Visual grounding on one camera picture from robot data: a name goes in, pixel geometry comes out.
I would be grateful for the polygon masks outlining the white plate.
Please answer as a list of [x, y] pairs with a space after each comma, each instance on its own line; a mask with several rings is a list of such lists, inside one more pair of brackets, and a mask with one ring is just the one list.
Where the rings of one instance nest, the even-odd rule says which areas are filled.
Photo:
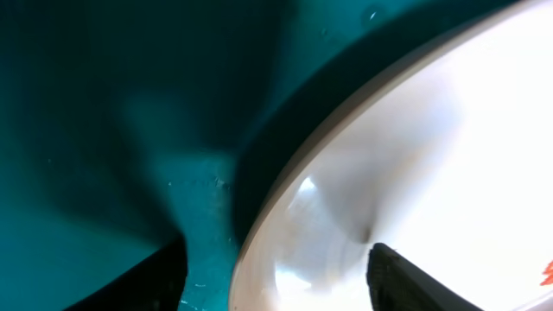
[[342, 94], [234, 219], [231, 310], [373, 310], [376, 243], [481, 310], [551, 309], [551, 2], [416, 45]]

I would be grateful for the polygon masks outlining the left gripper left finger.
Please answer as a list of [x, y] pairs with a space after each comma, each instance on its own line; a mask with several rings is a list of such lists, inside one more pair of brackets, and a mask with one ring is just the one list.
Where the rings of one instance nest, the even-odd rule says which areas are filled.
[[187, 274], [180, 236], [66, 311], [176, 311]]

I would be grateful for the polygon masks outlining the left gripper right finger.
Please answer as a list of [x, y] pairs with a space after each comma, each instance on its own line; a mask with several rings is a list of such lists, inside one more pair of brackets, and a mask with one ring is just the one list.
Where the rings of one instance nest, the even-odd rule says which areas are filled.
[[481, 311], [383, 243], [369, 252], [366, 280], [374, 311]]

